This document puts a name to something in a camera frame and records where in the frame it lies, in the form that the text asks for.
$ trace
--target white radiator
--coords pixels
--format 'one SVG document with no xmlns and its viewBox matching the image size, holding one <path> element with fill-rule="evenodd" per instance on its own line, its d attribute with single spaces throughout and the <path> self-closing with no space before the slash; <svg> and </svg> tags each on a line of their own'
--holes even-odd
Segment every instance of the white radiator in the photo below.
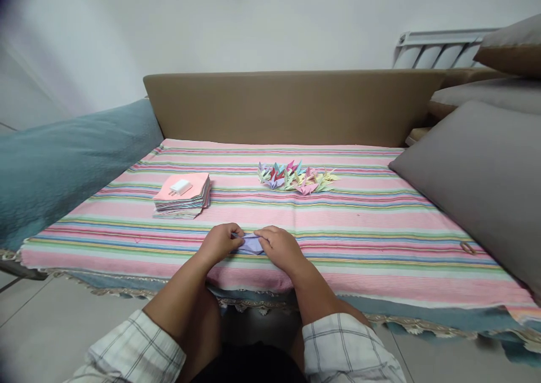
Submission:
<svg viewBox="0 0 541 383">
<path fill-rule="evenodd" d="M 473 57 L 483 37 L 498 28 L 406 32 L 400 35 L 393 69 L 482 67 Z"/>
</svg>

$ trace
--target wall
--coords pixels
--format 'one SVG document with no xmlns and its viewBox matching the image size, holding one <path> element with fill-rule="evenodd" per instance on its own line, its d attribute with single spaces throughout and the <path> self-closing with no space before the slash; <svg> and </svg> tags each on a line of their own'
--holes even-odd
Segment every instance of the wall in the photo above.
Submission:
<svg viewBox="0 0 541 383">
<path fill-rule="evenodd" d="M 19 0 L 11 43 L 72 115 L 164 72 L 390 68 L 407 30 L 505 26 L 539 0 Z"/>
<path fill-rule="evenodd" d="M 0 43 L 0 135 L 69 118 Z"/>
</svg>

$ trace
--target black shorts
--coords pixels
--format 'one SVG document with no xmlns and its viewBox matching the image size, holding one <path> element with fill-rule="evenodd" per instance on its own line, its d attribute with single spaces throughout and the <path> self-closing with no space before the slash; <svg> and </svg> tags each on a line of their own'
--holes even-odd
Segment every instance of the black shorts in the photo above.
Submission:
<svg viewBox="0 0 541 383">
<path fill-rule="evenodd" d="M 192 380 L 202 382 L 306 382 L 304 373 L 283 350 L 257 342 L 224 344 L 221 355 Z"/>
</svg>

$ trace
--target tiled floor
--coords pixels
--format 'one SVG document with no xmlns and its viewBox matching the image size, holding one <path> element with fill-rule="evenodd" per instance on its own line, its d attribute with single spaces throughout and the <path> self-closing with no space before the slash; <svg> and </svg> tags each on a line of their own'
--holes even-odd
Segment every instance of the tiled floor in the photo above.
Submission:
<svg viewBox="0 0 541 383">
<path fill-rule="evenodd" d="M 14 279 L 0 272 L 0 288 Z M 9 381 L 62 382 L 83 362 L 88 346 L 145 303 L 98 297 L 73 280 L 16 282 L 0 293 L 0 350 L 12 374 Z M 224 332 L 229 340 L 241 330 L 248 342 L 263 339 L 283 346 L 298 322 L 297 315 L 280 311 L 262 316 L 257 310 L 239 314 L 229 308 Z M 510 363 L 498 345 L 444 340 L 431 344 L 412 335 L 394 335 L 384 327 L 376 333 L 402 364 L 408 382 L 541 381 L 541 369 Z"/>
</svg>

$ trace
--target white checkered sleeve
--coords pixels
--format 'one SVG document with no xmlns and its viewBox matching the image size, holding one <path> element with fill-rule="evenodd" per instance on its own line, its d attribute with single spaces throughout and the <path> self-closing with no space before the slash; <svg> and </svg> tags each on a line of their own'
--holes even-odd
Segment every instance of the white checkered sleeve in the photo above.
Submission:
<svg viewBox="0 0 541 383">
<path fill-rule="evenodd" d="M 398 361 L 355 317 L 331 314 L 303 327 L 305 372 L 312 383 L 405 383 Z"/>
<path fill-rule="evenodd" d="M 173 383 L 186 356 L 141 310 L 93 344 L 68 382 Z"/>
</svg>

